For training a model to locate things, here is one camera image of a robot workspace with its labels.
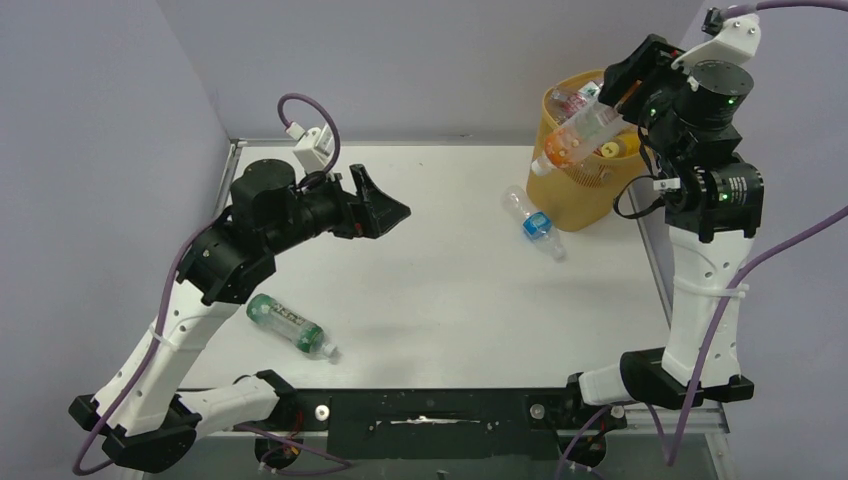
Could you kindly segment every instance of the yellow wastebasket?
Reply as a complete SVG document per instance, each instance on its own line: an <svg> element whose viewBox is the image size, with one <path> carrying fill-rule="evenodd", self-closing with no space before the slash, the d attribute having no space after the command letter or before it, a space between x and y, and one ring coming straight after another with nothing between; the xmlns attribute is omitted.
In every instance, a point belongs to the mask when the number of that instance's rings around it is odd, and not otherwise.
<svg viewBox="0 0 848 480"><path fill-rule="evenodd" d="M589 81L603 78L603 73L603 70L581 73L560 82L559 86L577 91ZM542 98L542 120L536 133L533 158L542 154L545 138L558 127L545 106L552 91L553 88ZM531 170L527 195L557 228L575 232L607 215L615 196L644 169L645 164L638 153L617 158L592 154L578 165L557 169L545 176L540 177Z"/></svg>

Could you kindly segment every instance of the white tabletop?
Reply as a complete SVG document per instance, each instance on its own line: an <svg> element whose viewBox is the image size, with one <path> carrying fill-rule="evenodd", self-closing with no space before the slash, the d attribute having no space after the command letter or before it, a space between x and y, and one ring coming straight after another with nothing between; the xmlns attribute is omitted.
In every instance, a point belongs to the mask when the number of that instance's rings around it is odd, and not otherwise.
<svg viewBox="0 0 848 480"><path fill-rule="evenodd" d="M609 215L562 233L564 263L524 238L500 195L524 185L530 147L348 146L412 209L378 240L323 234L277 256L267 293L324 327L336 364L306 358L242 308L210 341L186 387L273 369L296 388L563 386L568 375L665 345L668 325L635 221ZM300 165L288 147L246 147L251 162Z"/></svg>

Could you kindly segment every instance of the plastic bottle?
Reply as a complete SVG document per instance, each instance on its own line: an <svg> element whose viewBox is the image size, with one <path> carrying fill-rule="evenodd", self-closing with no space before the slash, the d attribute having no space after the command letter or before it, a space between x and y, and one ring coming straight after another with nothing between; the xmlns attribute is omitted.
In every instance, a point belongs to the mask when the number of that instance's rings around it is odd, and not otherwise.
<svg viewBox="0 0 848 480"><path fill-rule="evenodd" d="M580 90L576 92L567 90L562 86L556 86L551 90L545 107L557 125L562 125L569 118L576 115L581 108L585 107L592 98L598 96L598 93L601 91L601 85L603 85L601 80L598 82L592 80L580 87Z"/></svg>
<svg viewBox="0 0 848 480"><path fill-rule="evenodd" d="M540 212L527 198L527 194L518 185L506 189L501 203L504 210L514 218L536 248L560 261L565 258L565 248L559 239L559 230L554 228L551 219Z"/></svg>
<svg viewBox="0 0 848 480"><path fill-rule="evenodd" d="M592 98L548 135L542 155L531 164L533 173L543 176L555 168L576 165L626 127L627 122L614 108Z"/></svg>
<svg viewBox="0 0 848 480"><path fill-rule="evenodd" d="M280 302L260 293L247 304L247 317L262 328L272 330L291 340L304 353L320 353L327 358L337 353L329 343L324 329L292 312Z"/></svg>

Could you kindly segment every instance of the white wall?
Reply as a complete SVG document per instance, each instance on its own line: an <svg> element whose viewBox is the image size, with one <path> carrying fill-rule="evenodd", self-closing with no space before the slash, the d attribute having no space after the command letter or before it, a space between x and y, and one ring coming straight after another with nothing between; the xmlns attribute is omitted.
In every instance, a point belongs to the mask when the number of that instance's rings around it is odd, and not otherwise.
<svg viewBox="0 0 848 480"><path fill-rule="evenodd" d="M531 144L542 93L679 40L700 0L159 0L232 137L284 136L281 94L347 139ZM293 110L297 118L306 109Z"/></svg>
<svg viewBox="0 0 848 480"><path fill-rule="evenodd" d="M730 3L705 2L703 11ZM756 86L734 122L744 137L739 152L765 181L754 255L848 201L848 15L793 9L760 17L763 40L745 65ZM702 20L699 14L682 47L702 41ZM662 213L650 224L669 287L673 266ZM733 456L745 480L844 478L848 472L846 234L848 222L842 222L749 276L738 351L756 393L726 406Z"/></svg>
<svg viewBox="0 0 848 480"><path fill-rule="evenodd" d="M0 65L0 477L68 478L227 137L153 0L4 0Z"/></svg>

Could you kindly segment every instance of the water bottle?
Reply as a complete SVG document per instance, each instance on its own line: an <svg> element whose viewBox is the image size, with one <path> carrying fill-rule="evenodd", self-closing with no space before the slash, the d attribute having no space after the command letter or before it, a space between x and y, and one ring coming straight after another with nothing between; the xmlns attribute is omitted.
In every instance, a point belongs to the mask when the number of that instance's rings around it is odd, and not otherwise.
<svg viewBox="0 0 848 480"><path fill-rule="evenodd" d="M250 300L247 317L260 327L289 339L301 352L320 353L327 358L336 354L336 346L327 341L323 328L268 295L260 293Z"/></svg>
<svg viewBox="0 0 848 480"><path fill-rule="evenodd" d="M501 203L504 210L521 225L527 238L536 248L556 261L565 259L565 248L560 242L559 230L554 228L547 215L533 205L521 187L513 185L507 188Z"/></svg>
<svg viewBox="0 0 848 480"><path fill-rule="evenodd" d="M627 122L614 108L592 98L573 117L545 138L545 148L530 167L538 176L582 162L609 142Z"/></svg>

